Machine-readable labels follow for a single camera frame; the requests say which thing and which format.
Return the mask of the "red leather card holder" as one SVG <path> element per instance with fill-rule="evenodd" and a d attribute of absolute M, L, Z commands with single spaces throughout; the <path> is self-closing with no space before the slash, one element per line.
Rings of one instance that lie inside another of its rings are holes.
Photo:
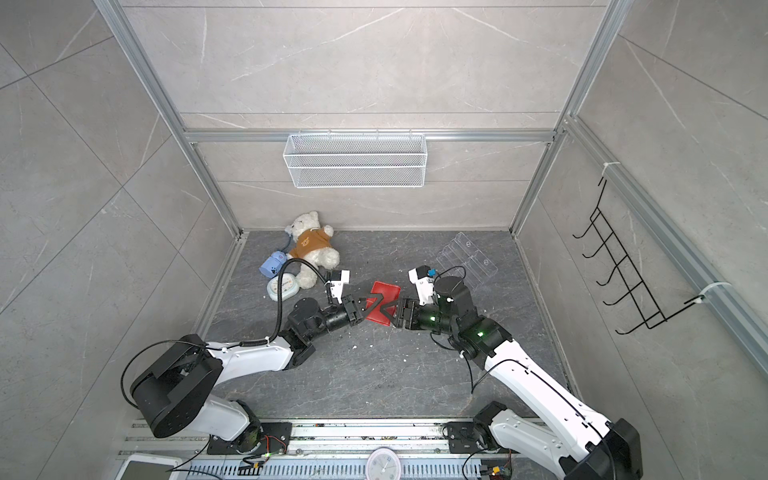
<path fill-rule="evenodd" d="M 371 289 L 371 293 L 380 293 L 383 295 L 383 301 L 379 305 L 381 313 L 384 315 L 384 323 L 380 325 L 390 326 L 391 319 L 394 317 L 394 312 L 389 311 L 389 304 L 399 299 L 401 288 L 397 285 L 385 283 L 382 281 L 375 281 Z"/>

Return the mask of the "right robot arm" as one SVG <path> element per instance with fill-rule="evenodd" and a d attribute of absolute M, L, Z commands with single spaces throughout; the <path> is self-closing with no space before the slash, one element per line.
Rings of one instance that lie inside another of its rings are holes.
<path fill-rule="evenodd" d="M 640 479 L 640 434 L 577 399 L 524 351 L 497 321 L 481 314 L 459 277 L 431 280 L 431 295 L 381 306 L 391 325 L 445 334 L 449 344 L 516 394 L 539 418 L 523 419 L 499 402 L 474 418 L 482 450 L 510 449 L 559 479 Z"/>

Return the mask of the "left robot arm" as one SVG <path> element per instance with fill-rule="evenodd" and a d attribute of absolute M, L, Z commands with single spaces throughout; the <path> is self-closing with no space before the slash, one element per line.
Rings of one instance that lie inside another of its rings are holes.
<path fill-rule="evenodd" d="M 186 335 L 133 381 L 130 397 L 156 438 L 189 429 L 238 453 L 254 452 L 265 443 L 260 420 L 245 402 L 213 395 L 214 387 L 255 373 L 299 367 L 315 352 L 313 339 L 359 324 L 382 300 L 381 294 L 347 295 L 322 309 L 313 298 L 301 299 L 273 340 L 227 345 Z"/>

